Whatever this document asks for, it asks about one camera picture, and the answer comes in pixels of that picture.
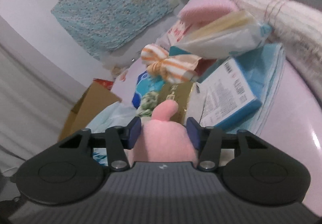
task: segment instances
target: red package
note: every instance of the red package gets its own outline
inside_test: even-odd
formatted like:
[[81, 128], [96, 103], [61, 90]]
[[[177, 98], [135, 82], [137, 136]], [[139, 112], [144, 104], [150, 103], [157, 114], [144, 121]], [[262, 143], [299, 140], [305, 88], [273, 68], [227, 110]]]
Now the red package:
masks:
[[102, 79], [97, 79], [94, 78], [95, 82], [99, 83], [100, 85], [102, 85], [104, 88], [111, 90], [112, 86], [113, 86], [113, 82], [112, 81], [108, 81], [108, 80], [102, 80]]

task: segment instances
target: gray ribbed surface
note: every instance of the gray ribbed surface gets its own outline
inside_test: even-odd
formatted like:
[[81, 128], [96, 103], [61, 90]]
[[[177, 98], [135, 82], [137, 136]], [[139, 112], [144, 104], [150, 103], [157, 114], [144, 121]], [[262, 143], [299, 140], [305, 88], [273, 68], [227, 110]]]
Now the gray ribbed surface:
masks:
[[59, 208], [27, 203], [10, 219], [30, 224], [239, 223], [311, 224], [318, 220], [302, 204], [265, 208], [228, 193], [212, 173], [188, 162], [138, 162], [110, 176], [94, 196]]

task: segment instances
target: white logo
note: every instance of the white logo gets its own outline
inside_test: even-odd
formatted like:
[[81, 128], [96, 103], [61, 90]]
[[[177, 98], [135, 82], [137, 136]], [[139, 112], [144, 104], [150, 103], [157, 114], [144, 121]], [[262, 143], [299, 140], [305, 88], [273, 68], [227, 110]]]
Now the white logo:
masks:
[[167, 166], [167, 165], [165, 165], [165, 164], [163, 164], [163, 165], [159, 166], [159, 168], [160, 168], [160, 169], [162, 169], [162, 170], [166, 169], [167, 167], [168, 167], [168, 166]]

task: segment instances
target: blue package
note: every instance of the blue package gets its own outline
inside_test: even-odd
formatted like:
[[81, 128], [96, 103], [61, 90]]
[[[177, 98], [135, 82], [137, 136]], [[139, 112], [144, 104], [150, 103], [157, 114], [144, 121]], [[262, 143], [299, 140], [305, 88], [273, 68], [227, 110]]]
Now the blue package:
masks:
[[165, 81], [161, 76], [151, 77], [147, 71], [141, 73], [137, 78], [136, 89], [132, 99], [133, 106], [137, 109], [141, 104], [142, 97], [150, 91], [159, 92]]

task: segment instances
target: pink stuffed animal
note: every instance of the pink stuffed animal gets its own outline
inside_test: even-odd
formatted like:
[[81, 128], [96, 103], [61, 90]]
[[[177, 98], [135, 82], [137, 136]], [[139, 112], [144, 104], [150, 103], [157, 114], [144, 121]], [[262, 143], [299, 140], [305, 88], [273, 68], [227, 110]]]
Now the pink stuffed animal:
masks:
[[143, 124], [141, 135], [129, 153], [130, 163], [192, 161], [197, 164], [197, 151], [186, 128], [169, 121], [177, 111], [178, 104], [173, 100], [166, 100], [153, 110], [152, 119]]

